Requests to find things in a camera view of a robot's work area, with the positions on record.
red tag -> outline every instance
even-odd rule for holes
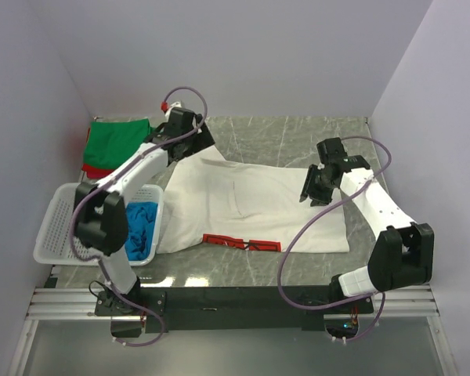
[[[282,251],[280,242],[278,241],[268,241],[268,240],[244,241],[244,239],[238,239],[235,237],[226,237],[224,235],[214,235],[211,233],[205,233],[202,240],[204,243],[225,245],[227,247],[248,249],[251,251],[271,251],[271,252]]]
[[[202,240],[204,243],[226,245],[227,247],[245,249],[244,239],[236,239],[234,237],[225,237],[223,235],[205,233]]]
[[[250,240],[249,249],[252,251],[282,252],[279,241]]]

laundry basket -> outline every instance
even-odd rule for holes
[[[42,226],[38,231],[33,250],[34,259],[41,264],[96,266],[96,260],[83,262],[78,260],[70,249],[68,227],[73,213],[75,190],[78,183],[68,183],[59,187],[50,201]],[[155,249],[160,234],[160,224],[164,207],[164,191],[159,186],[145,185],[132,198],[132,202],[153,201],[157,203],[154,238],[151,242],[150,254],[142,261],[130,261],[131,266],[143,266],[155,256]],[[86,248],[75,238],[75,247],[83,256],[94,255],[93,248]]]

clothing pile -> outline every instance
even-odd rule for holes
[[[82,170],[101,179],[127,161],[153,129],[148,119],[126,122],[94,121],[89,129]]]

gray marble surface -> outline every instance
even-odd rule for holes
[[[229,161],[293,168],[318,164],[316,144],[323,139],[370,135],[364,117],[210,117],[208,126],[219,151]],[[380,168],[371,143],[346,140],[344,144],[349,154],[361,154],[373,169]],[[172,171],[173,166],[150,183],[165,188]],[[380,183],[385,187],[383,178]],[[335,274],[366,265],[374,235],[353,203],[346,204],[344,211],[350,252],[290,254],[284,284],[329,284]],[[162,286],[275,285],[280,257],[278,253],[199,244],[174,254],[156,255],[135,272],[142,283]],[[63,266],[57,287],[87,287],[94,279],[102,279],[96,267]]]

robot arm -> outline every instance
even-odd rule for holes
[[[87,248],[101,254],[101,262],[113,285],[124,295],[139,294],[139,279],[132,271],[124,244],[128,237],[125,207],[136,192],[173,161],[180,161],[211,145],[214,139],[204,123],[198,132],[157,148],[193,130],[202,116],[178,106],[166,114],[161,124],[143,140],[143,144],[120,168],[95,184],[81,183],[75,193],[75,207],[94,190],[104,187],[81,209],[75,220],[74,235]]]
[[[348,156],[339,138],[317,144],[324,167],[309,167],[301,201],[312,199],[312,206],[331,203],[339,188],[348,196],[366,182],[369,187],[352,199],[376,237],[367,266],[332,278],[330,300],[338,301],[376,291],[388,291],[424,284],[432,277],[433,230],[417,224],[393,202],[373,180],[371,167],[362,156]]]

